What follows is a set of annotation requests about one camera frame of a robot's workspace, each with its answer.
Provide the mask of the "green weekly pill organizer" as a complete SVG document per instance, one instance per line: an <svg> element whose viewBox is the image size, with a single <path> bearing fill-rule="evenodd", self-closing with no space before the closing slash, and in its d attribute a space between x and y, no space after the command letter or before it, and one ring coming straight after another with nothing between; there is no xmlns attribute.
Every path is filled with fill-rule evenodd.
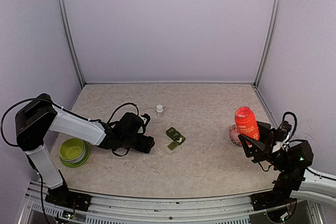
<svg viewBox="0 0 336 224"><path fill-rule="evenodd" d="M171 151L185 142L185 137L174 127L170 127L166 130L166 135L172 140L172 142L167 146Z"/></svg>

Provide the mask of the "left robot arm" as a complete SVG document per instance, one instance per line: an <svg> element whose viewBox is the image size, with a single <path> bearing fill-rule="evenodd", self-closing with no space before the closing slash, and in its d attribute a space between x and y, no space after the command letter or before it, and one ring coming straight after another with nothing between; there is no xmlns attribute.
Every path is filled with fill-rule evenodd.
<svg viewBox="0 0 336 224"><path fill-rule="evenodd" d="M56 168L50 153L44 146L47 132L57 132L78 138L104 150L134 149L148 154L155 144L146 136L150 121L148 114L125 113L118 121L88 119L55 104L50 95L42 93L26 99L26 106L15 115L16 142L37 169L53 197L66 206L73 201L73 193L67 189L61 172Z"/></svg>

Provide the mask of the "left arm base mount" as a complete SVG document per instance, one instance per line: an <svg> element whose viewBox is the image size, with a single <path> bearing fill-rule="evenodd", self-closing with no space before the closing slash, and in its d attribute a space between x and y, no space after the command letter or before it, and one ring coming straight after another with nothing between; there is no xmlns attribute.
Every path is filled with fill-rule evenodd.
<svg viewBox="0 0 336 224"><path fill-rule="evenodd" d="M74 191L58 191L56 193L49 191L45 201L74 211L79 210L87 212L91 203L91 196Z"/></svg>

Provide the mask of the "red pill bottle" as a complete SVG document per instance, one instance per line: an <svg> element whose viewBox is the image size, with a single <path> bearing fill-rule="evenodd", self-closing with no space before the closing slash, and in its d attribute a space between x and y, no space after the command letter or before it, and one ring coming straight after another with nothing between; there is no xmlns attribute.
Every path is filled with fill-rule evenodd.
<svg viewBox="0 0 336 224"><path fill-rule="evenodd" d="M255 140L259 140L260 133L254 112L250 107L242 106L235 112L235 123L238 134L245 134Z"/></svg>

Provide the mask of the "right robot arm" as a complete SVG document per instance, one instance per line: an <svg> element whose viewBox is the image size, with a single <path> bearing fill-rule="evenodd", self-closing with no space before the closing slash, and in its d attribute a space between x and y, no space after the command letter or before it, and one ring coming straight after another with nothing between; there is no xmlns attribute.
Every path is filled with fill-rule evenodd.
<svg viewBox="0 0 336 224"><path fill-rule="evenodd" d="M264 122L257 125L260 139L238 136L245 155L253 163L269 162L279 175L273 189L251 195L253 209L278 207L295 198L335 206L335 176L311 168L314 154L309 142L297 140L296 145L289 146L292 126L287 121L277 129Z"/></svg>

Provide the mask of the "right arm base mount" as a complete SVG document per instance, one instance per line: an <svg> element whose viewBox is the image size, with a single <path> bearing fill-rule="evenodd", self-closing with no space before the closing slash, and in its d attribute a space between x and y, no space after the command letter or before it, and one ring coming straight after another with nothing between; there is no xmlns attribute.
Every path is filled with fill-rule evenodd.
<svg viewBox="0 0 336 224"><path fill-rule="evenodd" d="M283 190L269 190L250 196L254 211L278 207L290 203L293 198Z"/></svg>

